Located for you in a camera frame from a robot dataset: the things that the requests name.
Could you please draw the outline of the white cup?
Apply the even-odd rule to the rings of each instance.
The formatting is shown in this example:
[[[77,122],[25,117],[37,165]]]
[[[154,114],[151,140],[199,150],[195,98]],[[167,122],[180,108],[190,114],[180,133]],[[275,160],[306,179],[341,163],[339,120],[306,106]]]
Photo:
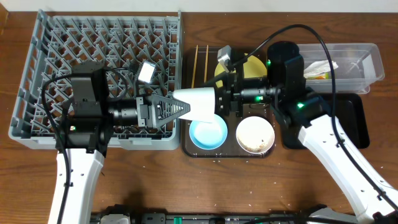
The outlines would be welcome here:
[[[215,89],[213,87],[175,90],[173,98],[190,105],[190,111],[180,119],[212,123],[215,114]]]

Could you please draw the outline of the white bowl with residue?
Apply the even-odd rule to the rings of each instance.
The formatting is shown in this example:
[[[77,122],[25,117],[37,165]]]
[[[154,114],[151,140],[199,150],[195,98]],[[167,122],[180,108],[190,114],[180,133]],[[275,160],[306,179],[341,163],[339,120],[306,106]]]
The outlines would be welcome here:
[[[259,116],[244,118],[236,128],[236,140],[250,154],[265,154],[274,146],[274,127]]]

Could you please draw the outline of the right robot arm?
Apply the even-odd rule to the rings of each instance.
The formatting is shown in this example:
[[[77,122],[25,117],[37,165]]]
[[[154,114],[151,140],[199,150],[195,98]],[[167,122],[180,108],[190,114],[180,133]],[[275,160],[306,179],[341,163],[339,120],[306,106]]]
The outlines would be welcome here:
[[[375,170],[352,143],[331,102],[306,85],[304,59],[297,44],[280,41],[267,49],[267,77],[245,80],[248,55],[225,46],[217,59],[224,72],[206,82],[216,91],[216,112],[243,113],[246,103],[268,103],[282,129],[309,149],[338,184],[359,223],[397,223],[397,189]]]

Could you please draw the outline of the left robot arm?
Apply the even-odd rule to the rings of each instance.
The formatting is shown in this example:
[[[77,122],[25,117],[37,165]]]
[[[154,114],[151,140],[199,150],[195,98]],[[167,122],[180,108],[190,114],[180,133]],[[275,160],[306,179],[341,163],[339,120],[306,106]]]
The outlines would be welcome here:
[[[126,93],[109,95],[107,72],[117,70],[101,62],[75,65],[64,77],[72,83],[73,97],[63,105],[55,124],[57,181],[49,223],[89,223],[98,177],[115,126],[159,128],[190,112],[188,103],[152,94],[127,99]]]

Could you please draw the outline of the green snack wrapper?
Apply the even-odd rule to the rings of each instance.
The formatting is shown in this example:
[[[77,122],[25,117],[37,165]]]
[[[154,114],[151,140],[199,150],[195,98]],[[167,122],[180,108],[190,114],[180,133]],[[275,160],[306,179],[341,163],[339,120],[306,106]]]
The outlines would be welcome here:
[[[309,73],[309,74],[305,74],[304,77],[307,80],[327,80],[330,78],[328,72],[318,73],[318,74]]]

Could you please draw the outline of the white napkin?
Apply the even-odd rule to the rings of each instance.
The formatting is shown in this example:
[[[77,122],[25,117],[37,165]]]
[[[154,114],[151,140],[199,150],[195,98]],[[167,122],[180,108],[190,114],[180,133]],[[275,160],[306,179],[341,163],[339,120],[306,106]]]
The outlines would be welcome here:
[[[330,68],[329,62],[327,60],[313,62],[304,70],[303,75],[309,74],[309,73],[318,74],[318,73],[324,73],[324,72],[328,72],[329,76],[331,77],[331,68]]]

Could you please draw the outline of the wooden chopstick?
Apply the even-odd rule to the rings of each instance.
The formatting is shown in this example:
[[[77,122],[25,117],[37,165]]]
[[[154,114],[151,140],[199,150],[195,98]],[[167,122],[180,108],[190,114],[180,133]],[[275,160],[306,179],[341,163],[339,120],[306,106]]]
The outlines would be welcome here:
[[[195,48],[195,58],[193,63],[193,72],[192,72],[192,84],[191,88],[195,87],[195,77],[196,77],[196,69],[197,69],[197,58],[198,58],[198,45]]]
[[[203,82],[204,82],[204,83],[206,83],[206,81],[207,81],[207,73],[208,73],[208,53],[209,53],[209,45],[206,46],[205,70],[204,70],[204,77],[203,77]]]

